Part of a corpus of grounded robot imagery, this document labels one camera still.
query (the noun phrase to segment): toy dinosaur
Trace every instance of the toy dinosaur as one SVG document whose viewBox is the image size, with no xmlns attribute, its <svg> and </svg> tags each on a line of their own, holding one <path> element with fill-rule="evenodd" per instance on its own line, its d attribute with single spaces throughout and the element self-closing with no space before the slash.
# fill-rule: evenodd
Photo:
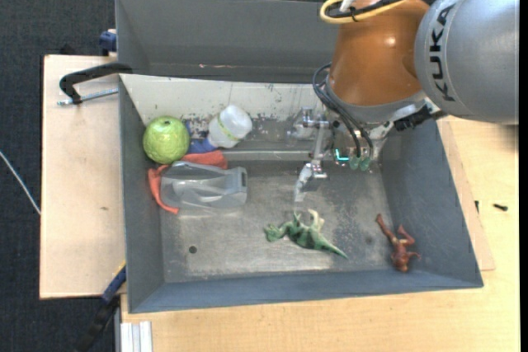
<svg viewBox="0 0 528 352">
<path fill-rule="evenodd" d="M 411 246 L 414 243 L 414 238 L 405 232 L 405 229 L 400 224 L 398 228 L 398 233 L 404 237 L 404 239 L 398 239 L 390 230 L 387 229 L 381 214 L 378 214 L 376 217 L 376 222 L 379 224 L 381 231 L 384 235 L 390 240 L 394 248 L 394 252 L 390 255 L 391 260 L 393 261 L 394 267 L 397 270 L 405 273 L 408 271 L 408 262 L 411 257 L 416 256 L 420 260 L 420 254 L 417 252 L 408 252 L 407 247 Z"/>
<path fill-rule="evenodd" d="M 283 223 L 280 228 L 270 224 L 264 229 L 267 240 L 269 242 L 275 242 L 281 239 L 284 235 L 288 235 L 292 241 L 304 248 L 330 251 L 348 259 L 347 254 L 332 245 L 321 233 L 324 219 L 319 217 L 318 212 L 315 210 L 309 209 L 308 212 L 312 215 L 312 224 L 306 226 L 300 221 L 300 214 L 294 212 L 293 221 Z"/>
</svg>

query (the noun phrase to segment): green toy dinosaur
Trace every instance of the green toy dinosaur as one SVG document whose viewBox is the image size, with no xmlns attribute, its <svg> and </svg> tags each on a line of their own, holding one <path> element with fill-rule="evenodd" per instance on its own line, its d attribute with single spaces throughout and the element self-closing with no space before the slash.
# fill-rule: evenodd
<svg viewBox="0 0 528 352">
<path fill-rule="evenodd" d="M 283 223 L 280 228 L 270 224 L 264 229 L 267 240 L 269 242 L 275 242 L 287 234 L 292 241 L 304 248 L 330 251 L 348 259 L 347 254 L 332 245 L 321 233 L 324 219 L 319 217 L 319 213 L 312 209 L 309 209 L 308 212 L 312 215 L 313 219 L 310 226 L 306 226 L 302 223 L 300 221 L 300 214 L 294 212 L 294 219 L 292 222 Z"/>
</svg>

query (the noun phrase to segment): red toy figure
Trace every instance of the red toy figure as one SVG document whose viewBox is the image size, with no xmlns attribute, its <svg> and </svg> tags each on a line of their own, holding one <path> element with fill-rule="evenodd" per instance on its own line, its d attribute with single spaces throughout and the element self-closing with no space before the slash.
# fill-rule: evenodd
<svg viewBox="0 0 528 352">
<path fill-rule="evenodd" d="M 414 238 L 405 232 L 405 229 L 400 224 L 398 233 L 403 235 L 404 239 L 398 239 L 390 230 L 387 229 L 381 214 L 378 214 L 378 217 L 376 217 L 376 222 L 379 224 L 381 231 L 390 240 L 390 243 L 394 247 L 394 252 L 390 255 L 394 267 L 396 267 L 397 270 L 405 273 L 408 270 L 407 264 L 412 256 L 416 256 L 420 260 L 420 254 L 417 252 L 407 252 L 407 247 L 414 243 Z"/>
</svg>

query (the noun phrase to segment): plastic bottle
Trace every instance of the plastic bottle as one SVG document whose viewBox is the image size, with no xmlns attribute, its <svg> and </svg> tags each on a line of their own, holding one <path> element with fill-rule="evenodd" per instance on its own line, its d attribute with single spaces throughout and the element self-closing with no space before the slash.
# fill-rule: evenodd
<svg viewBox="0 0 528 352">
<path fill-rule="evenodd" d="M 231 148 L 252 130 L 248 113 L 229 105 L 209 123 L 208 142 L 214 147 Z"/>
</svg>

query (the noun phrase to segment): metal clamp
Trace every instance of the metal clamp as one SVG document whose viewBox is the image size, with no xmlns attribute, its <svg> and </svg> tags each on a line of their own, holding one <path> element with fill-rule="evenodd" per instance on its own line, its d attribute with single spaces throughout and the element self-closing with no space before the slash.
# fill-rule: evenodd
<svg viewBox="0 0 528 352">
<path fill-rule="evenodd" d="M 102 92 L 100 94 L 96 93 L 88 96 L 81 96 L 73 87 L 73 84 L 79 84 L 81 82 L 90 81 L 99 77 L 106 77 L 114 73 L 132 73 L 132 68 L 129 65 L 123 63 L 113 62 L 64 75 L 59 82 L 59 87 L 64 92 L 64 94 L 66 94 L 70 98 L 70 100 L 60 101 L 59 104 L 78 105 L 85 100 L 91 100 L 100 96 L 108 96 L 110 94 L 113 94 L 114 92 L 117 92 L 117 90 L 111 92 L 106 90 L 105 92 Z"/>
</svg>

